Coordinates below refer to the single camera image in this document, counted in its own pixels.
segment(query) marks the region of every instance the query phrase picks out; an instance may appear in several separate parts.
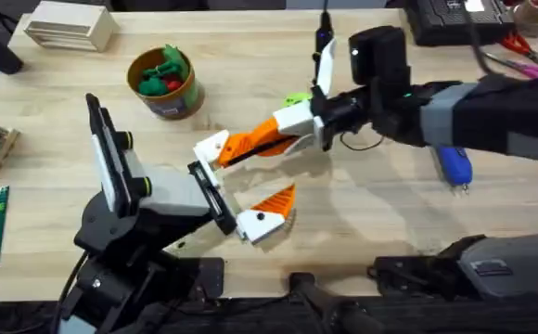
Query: pink scissors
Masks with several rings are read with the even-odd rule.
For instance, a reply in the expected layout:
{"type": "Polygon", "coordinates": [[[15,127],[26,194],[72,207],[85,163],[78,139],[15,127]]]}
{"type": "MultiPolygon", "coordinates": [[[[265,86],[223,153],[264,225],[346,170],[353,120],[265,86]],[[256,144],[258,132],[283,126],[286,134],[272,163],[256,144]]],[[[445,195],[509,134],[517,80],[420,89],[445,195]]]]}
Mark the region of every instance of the pink scissors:
{"type": "Polygon", "coordinates": [[[538,65],[523,64],[517,61],[502,59],[498,56],[492,55],[490,53],[484,52],[485,57],[500,63],[504,66],[507,66],[511,69],[517,70],[522,74],[528,76],[529,78],[537,79],[538,78],[538,65]]]}

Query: green toy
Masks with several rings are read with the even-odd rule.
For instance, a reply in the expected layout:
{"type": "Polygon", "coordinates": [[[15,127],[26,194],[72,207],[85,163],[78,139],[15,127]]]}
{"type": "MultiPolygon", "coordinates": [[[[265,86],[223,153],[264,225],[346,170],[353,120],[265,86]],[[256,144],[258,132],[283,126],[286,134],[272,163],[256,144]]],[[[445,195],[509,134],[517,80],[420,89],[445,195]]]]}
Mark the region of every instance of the green toy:
{"type": "Polygon", "coordinates": [[[163,96],[170,93],[166,83],[158,78],[151,77],[139,84],[139,94],[143,96],[163,96]]]}
{"type": "Polygon", "coordinates": [[[292,93],[292,94],[288,94],[286,96],[286,99],[284,100],[284,102],[281,104],[281,107],[291,107],[295,104],[298,104],[304,100],[309,100],[313,98],[313,95],[310,94],[310,93],[292,93]]]}
{"type": "Polygon", "coordinates": [[[164,55],[166,60],[171,60],[180,66],[180,79],[184,82],[186,78],[188,78],[188,64],[186,64],[186,61],[178,50],[178,47],[166,45],[161,53],[164,55]]]}
{"type": "Polygon", "coordinates": [[[147,69],[142,72],[143,80],[137,89],[143,96],[163,96],[170,93],[168,85],[162,78],[177,74],[181,81],[186,81],[188,77],[188,64],[175,46],[166,45],[162,50],[166,61],[156,66],[154,69],[147,69]]]}
{"type": "Polygon", "coordinates": [[[180,74],[181,68],[178,63],[172,60],[168,60],[165,63],[156,66],[154,69],[147,69],[143,71],[143,77],[150,79],[152,77],[162,78],[168,74],[180,74]]]}

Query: red toy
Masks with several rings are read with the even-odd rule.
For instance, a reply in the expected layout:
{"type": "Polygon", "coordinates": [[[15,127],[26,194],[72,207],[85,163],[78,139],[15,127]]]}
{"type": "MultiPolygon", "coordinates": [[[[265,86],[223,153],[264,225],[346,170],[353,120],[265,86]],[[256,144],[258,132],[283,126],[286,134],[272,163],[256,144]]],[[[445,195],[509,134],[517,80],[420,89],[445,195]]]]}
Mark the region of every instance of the red toy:
{"type": "Polygon", "coordinates": [[[173,92],[175,91],[176,89],[180,88],[180,86],[182,86],[183,83],[179,82],[179,81],[171,81],[169,83],[166,83],[166,86],[168,87],[168,90],[173,92]]]}

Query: scissors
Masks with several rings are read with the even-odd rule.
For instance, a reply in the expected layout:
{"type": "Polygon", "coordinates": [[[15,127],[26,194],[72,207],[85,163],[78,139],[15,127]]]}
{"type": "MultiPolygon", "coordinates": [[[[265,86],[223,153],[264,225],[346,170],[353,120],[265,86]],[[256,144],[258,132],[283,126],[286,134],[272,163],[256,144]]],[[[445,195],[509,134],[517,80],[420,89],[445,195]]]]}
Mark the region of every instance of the scissors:
{"type": "Polygon", "coordinates": [[[527,40],[518,32],[510,32],[500,44],[508,50],[512,50],[532,60],[532,62],[538,65],[538,52],[531,49],[527,40]]]}
{"type": "Polygon", "coordinates": [[[523,64],[517,61],[502,59],[498,56],[492,55],[490,53],[484,52],[485,57],[500,63],[510,69],[521,72],[529,78],[537,79],[538,78],[538,65],[523,64]]]}

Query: green sticker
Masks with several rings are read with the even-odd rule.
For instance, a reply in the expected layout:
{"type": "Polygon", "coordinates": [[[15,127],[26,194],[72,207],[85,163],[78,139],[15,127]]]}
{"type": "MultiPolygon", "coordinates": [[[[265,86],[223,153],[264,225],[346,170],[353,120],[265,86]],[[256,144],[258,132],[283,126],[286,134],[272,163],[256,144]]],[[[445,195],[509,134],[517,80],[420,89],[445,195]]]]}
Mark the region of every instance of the green sticker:
{"type": "Polygon", "coordinates": [[[286,96],[286,99],[284,100],[284,102],[281,104],[282,107],[290,107],[290,106],[293,106],[295,104],[298,104],[304,100],[309,100],[313,98],[313,95],[310,94],[310,93],[292,93],[292,94],[288,94],[288,96],[286,96]]]}

